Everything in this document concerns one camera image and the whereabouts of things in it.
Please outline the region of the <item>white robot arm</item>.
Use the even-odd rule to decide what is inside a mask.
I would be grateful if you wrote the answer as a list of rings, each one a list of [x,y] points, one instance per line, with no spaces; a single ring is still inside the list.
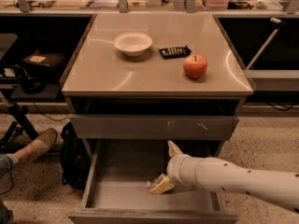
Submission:
[[[175,186],[198,187],[212,192],[237,193],[299,212],[299,176],[294,172],[246,169],[215,157],[187,155],[171,140],[167,141],[170,160],[166,173],[149,186],[159,195]]]

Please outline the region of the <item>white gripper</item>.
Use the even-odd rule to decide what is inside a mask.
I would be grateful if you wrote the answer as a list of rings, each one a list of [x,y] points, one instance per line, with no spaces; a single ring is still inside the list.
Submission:
[[[165,174],[160,174],[149,185],[149,192],[154,195],[165,193],[177,186],[195,186],[196,158],[182,154],[180,148],[171,140],[167,141],[168,155],[172,157],[167,164]]]

